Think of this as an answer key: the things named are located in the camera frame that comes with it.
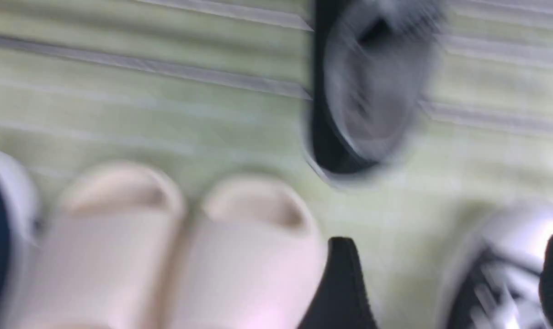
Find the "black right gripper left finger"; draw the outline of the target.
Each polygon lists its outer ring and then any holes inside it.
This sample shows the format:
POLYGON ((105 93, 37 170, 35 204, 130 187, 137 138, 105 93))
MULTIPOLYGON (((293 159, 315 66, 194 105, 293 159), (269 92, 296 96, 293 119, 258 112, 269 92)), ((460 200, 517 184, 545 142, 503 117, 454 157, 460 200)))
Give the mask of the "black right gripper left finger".
POLYGON ((362 263, 348 237, 328 241, 326 269, 300 329, 377 329, 362 263))

